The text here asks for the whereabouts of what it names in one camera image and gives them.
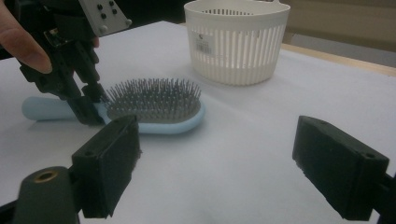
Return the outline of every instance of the light blue handle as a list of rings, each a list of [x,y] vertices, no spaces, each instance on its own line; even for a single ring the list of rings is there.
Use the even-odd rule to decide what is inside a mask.
[[[95,104],[99,115],[108,124],[106,108],[103,104]],[[27,119],[32,120],[52,120],[52,119],[76,119],[73,110],[66,101],[43,97],[29,97],[22,104],[22,113]],[[205,105],[201,102],[201,108],[192,118],[170,124],[161,123],[139,123],[140,133],[161,133],[174,134],[184,133],[196,127],[205,116]]]

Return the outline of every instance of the hairbrush bristle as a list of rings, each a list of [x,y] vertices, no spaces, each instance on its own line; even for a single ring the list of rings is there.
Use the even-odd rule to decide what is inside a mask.
[[[107,115],[116,119],[136,115],[141,123],[175,123],[194,116],[200,109],[201,90],[178,79],[134,79],[106,91]]]

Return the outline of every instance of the human hand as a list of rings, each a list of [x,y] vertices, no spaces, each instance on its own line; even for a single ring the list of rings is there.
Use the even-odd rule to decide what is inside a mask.
[[[23,30],[5,6],[4,0],[0,0],[0,45],[16,59],[40,73],[48,74],[52,71],[47,53]]]

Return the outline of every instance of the white plastic basket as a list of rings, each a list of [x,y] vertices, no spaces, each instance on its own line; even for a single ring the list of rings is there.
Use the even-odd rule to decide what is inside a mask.
[[[278,0],[198,0],[184,9],[192,66],[201,75],[230,85],[272,76],[288,5]]]

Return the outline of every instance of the table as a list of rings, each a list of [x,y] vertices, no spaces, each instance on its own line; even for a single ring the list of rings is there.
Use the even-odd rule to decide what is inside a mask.
[[[157,22],[101,38],[105,89],[131,78],[186,78],[202,89],[204,121],[179,135],[142,134],[142,158],[113,218],[81,223],[349,223],[291,158],[300,115],[324,119],[390,158],[396,172],[396,78],[286,49],[272,78],[248,87],[212,82],[191,67],[186,27]],[[0,204],[21,181],[70,156],[99,127],[34,122],[22,101],[43,96],[15,59],[0,61]],[[369,223],[376,223],[373,212]]]

